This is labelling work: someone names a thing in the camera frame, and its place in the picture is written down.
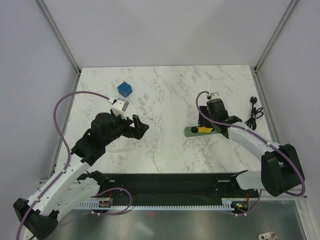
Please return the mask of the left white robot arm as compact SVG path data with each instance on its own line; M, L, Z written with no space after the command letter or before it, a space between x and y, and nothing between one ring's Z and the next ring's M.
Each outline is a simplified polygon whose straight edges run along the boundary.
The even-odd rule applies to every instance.
M91 122L66 164L56 172L41 189L28 199L18 198L13 209L22 227L26 227L37 239L47 238L58 225L60 212L54 209L54 201L64 193L82 173L88 170L106 152L106 146L121 136L141 139L149 126L137 115L121 118L114 113L99 113Z

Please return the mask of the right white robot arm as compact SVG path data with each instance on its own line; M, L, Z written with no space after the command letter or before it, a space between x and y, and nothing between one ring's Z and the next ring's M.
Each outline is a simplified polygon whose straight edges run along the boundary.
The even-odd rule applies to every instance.
M291 189L297 186L301 186L300 196L305 193L305 177L294 146L268 140L239 117L230 116L220 98L196 107L199 115L217 133L238 143L260 161L259 171L247 170L236 174L235 181L229 184L233 196L240 197L249 189L265 190L274 197L284 193L293 195Z

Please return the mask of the yellow cube adapter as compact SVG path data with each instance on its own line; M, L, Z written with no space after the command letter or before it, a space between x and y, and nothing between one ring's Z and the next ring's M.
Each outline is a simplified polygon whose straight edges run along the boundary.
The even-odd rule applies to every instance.
M198 127L198 132L199 133L211 133L212 131L214 130L214 128L213 127L205 127L205 126L203 126L203 127Z

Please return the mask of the blue cube adapter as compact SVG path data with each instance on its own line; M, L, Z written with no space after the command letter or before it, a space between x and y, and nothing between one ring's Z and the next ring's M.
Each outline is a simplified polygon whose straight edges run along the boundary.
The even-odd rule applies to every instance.
M127 98L132 92L132 87L129 85L127 82L122 82L118 87L117 87L118 93L123 96L124 98Z

